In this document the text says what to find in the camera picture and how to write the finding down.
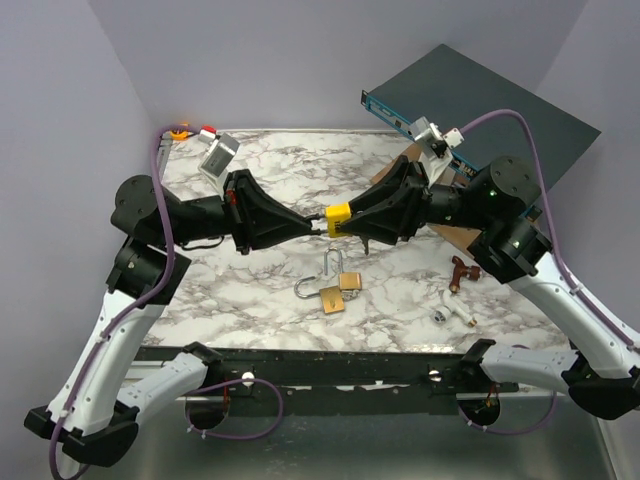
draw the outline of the brown pipe fitting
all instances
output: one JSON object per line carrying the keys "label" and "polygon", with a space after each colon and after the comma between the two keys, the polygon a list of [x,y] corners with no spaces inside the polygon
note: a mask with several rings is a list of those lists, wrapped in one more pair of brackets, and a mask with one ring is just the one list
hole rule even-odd
{"label": "brown pipe fitting", "polygon": [[451,259],[451,263],[455,265],[455,267],[453,267],[453,278],[449,284],[451,293],[458,293],[460,291],[460,279],[462,277],[466,277],[474,282],[480,278],[480,267],[475,265],[467,267],[462,259],[456,255]]}

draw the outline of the marble table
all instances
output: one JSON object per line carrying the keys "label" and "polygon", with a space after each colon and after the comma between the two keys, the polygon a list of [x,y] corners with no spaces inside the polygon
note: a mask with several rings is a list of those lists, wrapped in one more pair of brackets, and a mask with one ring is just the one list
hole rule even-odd
{"label": "marble table", "polygon": [[[408,146],[392,133],[349,131],[230,132],[241,143],[231,170],[250,168],[264,190],[303,215],[346,202]],[[213,194],[198,172],[205,145],[194,137],[174,144],[165,185],[183,200]],[[345,252],[347,271],[361,272],[364,290],[341,313],[325,315],[320,300],[299,299],[293,284],[319,274],[329,246]],[[462,284],[459,298],[478,324],[454,317],[433,321],[451,278],[452,255],[464,257],[429,228],[395,247],[357,238],[299,238],[242,256],[231,238],[193,259],[146,345],[351,351],[464,352],[480,338],[531,348],[567,347],[566,337],[533,304],[491,277]],[[337,284],[321,277],[309,288]]]}

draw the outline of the wire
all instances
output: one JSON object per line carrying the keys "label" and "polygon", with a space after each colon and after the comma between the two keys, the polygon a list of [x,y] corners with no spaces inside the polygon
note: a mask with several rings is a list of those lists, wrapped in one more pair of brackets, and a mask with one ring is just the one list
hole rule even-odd
{"label": "wire", "polygon": [[[162,129],[156,138],[162,138],[162,135],[173,129],[185,129],[184,125],[180,126],[169,126]],[[120,323],[125,319],[127,315],[133,312],[136,308],[142,307],[146,305],[150,300],[153,299],[162,289],[169,283],[171,279],[171,275],[173,273],[173,267],[175,263],[175,245],[173,242],[173,232],[171,230],[171,220],[169,219],[169,212],[167,211],[167,204],[165,203],[164,195],[162,193],[162,181],[160,179],[160,172],[158,169],[158,164],[156,161],[158,154],[159,142],[154,143],[153,154],[151,158],[151,180],[153,183],[154,194],[156,197],[156,202],[158,203],[158,212],[160,213],[160,221],[162,223],[162,231],[165,238],[166,250],[167,250],[167,259],[166,265],[164,269],[164,273],[162,274],[162,278],[146,294],[142,295],[140,298],[135,300],[129,306],[125,307],[120,313],[118,313],[113,319],[109,322],[109,324],[105,327],[105,329],[100,332],[99,338],[96,343],[93,345],[89,354],[87,355],[78,375],[76,376],[71,389],[69,390],[69,395],[65,400],[62,410],[60,412],[60,417],[56,422],[56,425],[53,429],[53,433],[51,434],[51,442],[49,443],[49,469],[51,470],[51,475],[55,480],[77,480],[89,469],[89,465],[83,465],[80,470],[73,476],[64,478],[60,475],[60,471],[58,469],[58,461],[56,458],[56,450],[58,440],[60,439],[60,434],[62,433],[62,429],[64,427],[64,423],[66,421],[67,415],[71,413],[74,409],[73,404],[76,400],[76,396],[82,388],[83,382],[89,373],[89,370],[93,366],[98,353],[102,346],[107,342],[109,335],[118,328]]]}
{"label": "wire", "polygon": [[551,242],[553,246],[553,257],[555,259],[556,265],[558,266],[558,270],[562,273],[563,278],[567,282],[567,284],[575,291],[576,295],[582,302],[587,306],[587,308],[593,313],[602,323],[604,323],[620,340],[622,340],[627,346],[635,348],[635,342],[627,336],[614,322],[609,318],[609,316],[603,312],[581,289],[580,285],[573,280],[573,276],[571,272],[562,259],[562,255],[560,253],[560,241],[558,240],[558,235],[556,232],[556,228],[553,222],[553,216],[551,215],[551,208],[549,206],[549,199],[547,196],[547,189],[544,185],[544,178],[542,177],[542,166],[540,164],[540,158],[538,157],[538,150],[536,149],[536,144],[533,140],[533,135],[531,134],[531,130],[529,129],[529,125],[522,115],[514,110],[502,109],[495,110],[493,112],[486,113],[475,120],[469,122],[464,127],[460,129],[460,133],[462,135],[466,135],[468,132],[473,130],[474,128],[482,125],[483,123],[498,118],[498,117],[511,117],[518,121],[524,135],[527,139],[527,143],[529,144],[529,148],[531,149],[531,153],[533,155],[533,160],[536,167],[536,175],[538,177],[538,182],[540,184],[540,189],[542,190],[542,203],[544,205],[545,215],[547,216],[547,223],[549,225],[549,234],[551,235]]}
{"label": "wire", "polygon": [[486,425],[478,425],[477,423],[469,419],[469,417],[467,417],[467,414],[464,413],[462,408],[460,408],[459,406],[458,406],[458,412],[460,412],[460,415],[462,416],[462,418],[464,418],[464,420],[467,422],[467,425],[469,425],[471,428],[475,428],[476,430],[480,430],[484,433],[491,433],[493,435],[513,436],[513,435],[526,435],[527,433],[532,433],[532,432],[535,432],[536,430],[546,427],[547,424],[551,421],[551,418],[553,417],[553,414],[555,413],[557,406],[558,406],[558,394],[556,392],[553,392],[553,394],[551,395],[551,405],[549,406],[549,410],[547,410],[547,413],[545,413],[544,417],[542,417],[537,423],[531,425],[530,427],[525,427],[520,430],[502,430],[499,428],[487,427]]}
{"label": "wire", "polygon": [[237,378],[235,380],[229,380],[227,382],[211,385],[210,387],[204,387],[204,388],[199,388],[197,390],[193,390],[192,392],[189,392],[188,395],[198,395],[201,393],[208,393],[213,390],[218,390],[220,388],[226,388],[226,387],[230,387],[231,385],[238,385],[240,383],[247,383],[247,382],[261,383],[262,385],[266,385],[271,390],[273,390],[273,392],[276,394],[276,397],[278,397],[278,415],[276,416],[275,421],[267,429],[258,433],[252,433],[250,435],[228,435],[226,433],[216,433],[216,432],[210,432],[208,430],[200,430],[193,426],[193,422],[191,421],[191,417],[190,417],[190,412],[189,410],[187,410],[185,412],[185,418],[189,423],[189,428],[187,431],[190,432],[191,430],[195,430],[201,435],[206,435],[208,437],[222,438],[225,440],[256,440],[258,438],[265,437],[269,435],[271,432],[273,432],[276,429],[276,427],[280,425],[280,422],[282,421],[282,417],[284,414],[284,400],[282,398],[282,394],[280,393],[280,390],[278,390],[278,387],[276,387],[273,383],[268,382],[267,380],[263,380],[261,378],[252,378],[250,380],[245,378]]}
{"label": "wire", "polygon": [[218,243],[213,243],[211,245],[198,245],[196,247],[187,247],[187,244],[180,245],[185,252],[192,252],[193,250],[210,250],[212,248],[218,248],[224,242],[224,236],[220,237],[220,241]]}

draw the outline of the wall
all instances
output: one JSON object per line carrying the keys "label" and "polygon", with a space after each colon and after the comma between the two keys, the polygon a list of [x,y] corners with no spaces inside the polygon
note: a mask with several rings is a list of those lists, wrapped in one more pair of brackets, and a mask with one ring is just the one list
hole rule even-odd
{"label": "wall", "polygon": [[115,191],[146,171],[152,125],[83,0],[0,15],[0,478],[48,478],[22,421],[69,375],[123,235]]}
{"label": "wall", "polygon": [[[591,0],[538,93],[603,131],[551,192],[563,255],[611,310],[640,330],[640,3]],[[640,472],[640,414],[610,423]]]}
{"label": "wall", "polygon": [[586,0],[89,2],[154,119],[380,128],[360,91],[439,43],[535,89]]}

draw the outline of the robotic arm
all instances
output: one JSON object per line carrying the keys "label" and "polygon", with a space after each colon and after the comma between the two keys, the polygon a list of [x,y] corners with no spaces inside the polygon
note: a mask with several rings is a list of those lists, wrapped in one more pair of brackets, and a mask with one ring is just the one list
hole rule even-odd
{"label": "robotic arm", "polygon": [[[459,132],[440,135],[437,127],[424,119],[412,129],[427,160],[436,163],[448,163],[451,148],[461,141]],[[522,218],[540,195],[533,179],[533,172],[523,161],[501,157],[480,171],[467,188],[455,188],[430,184],[421,163],[401,158],[379,184],[348,204],[329,207],[328,231],[330,236],[359,236],[365,245],[368,240],[393,245],[408,240],[426,224],[480,229],[482,233],[469,247],[475,261],[499,282],[508,283],[538,305],[577,350],[536,352],[481,340],[465,355],[413,356],[409,373],[406,366],[405,370],[393,370],[393,362],[389,362],[383,366],[387,374],[377,373],[376,377],[368,368],[358,370],[359,361],[370,365],[367,354],[356,354],[348,361],[338,355],[331,364],[334,369],[327,370],[329,362],[308,361],[318,353],[272,352],[258,360],[257,354],[249,351],[216,352],[195,343],[157,373],[122,387],[144,336],[162,315],[190,264],[187,257],[176,254],[173,273],[160,293],[103,337],[110,319],[158,284],[167,261],[153,182],[147,176],[132,177],[116,195],[111,222],[128,237],[107,279],[96,327],[60,393],[49,405],[30,410],[25,426],[42,438],[53,437],[60,442],[62,451],[75,462],[111,466],[130,448],[139,426],[176,398],[201,386],[240,378],[242,372],[253,375],[258,371],[270,375],[278,388],[300,385],[306,391],[310,385],[329,385],[330,390],[314,387],[307,395],[340,395],[338,400],[343,405],[349,400],[334,387],[378,384],[381,376],[384,384],[415,388],[415,395],[426,394],[430,401],[438,395],[455,399],[458,393],[486,392],[493,383],[508,390],[510,382],[521,382],[567,393],[593,415],[617,418],[640,405],[638,351],[591,313],[554,263],[551,242]],[[163,195],[174,242],[180,246],[231,235],[237,250],[246,255],[292,238],[324,233],[312,225],[321,215],[303,217],[279,204],[258,186],[248,170],[229,174],[222,196],[182,202],[165,188]],[[606,310],[587,289],[582,293],[610,314],[612,321],[638,344],[637,332]],[[103,348],[96,349],[99,344],[104,344]],[[95,356],[91,367],[83,371],[90,356]],[[69,411],[65,401],[78,377],[85,381]],[[239,392],[233,395],[244,396]],[[384,397],[384,411],[396,405],[394,402],[398,402],[397,396]],[[308,413],[300,405],[287,405]],[[416,405],[426,408],[424,399]],[[407,403],[396,406],[398,411],[411,409]],[[74,464],[70,471],[77,471],[77,467]]]}

